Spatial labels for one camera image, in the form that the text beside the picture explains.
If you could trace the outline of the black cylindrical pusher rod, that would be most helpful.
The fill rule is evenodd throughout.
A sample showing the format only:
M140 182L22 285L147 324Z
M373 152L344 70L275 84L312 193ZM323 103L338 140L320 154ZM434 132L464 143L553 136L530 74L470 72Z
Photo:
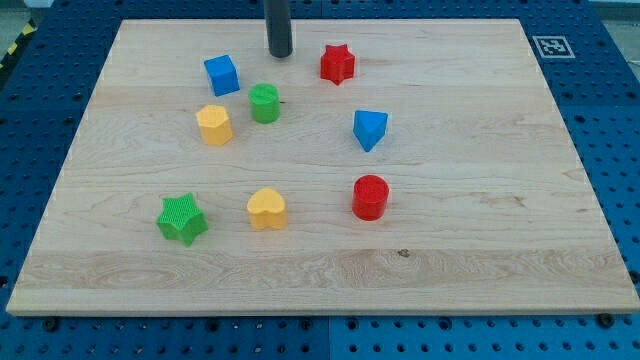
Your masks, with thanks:
M287 58L293 53L293 32L288 0L264 0L268 50L275 58Z

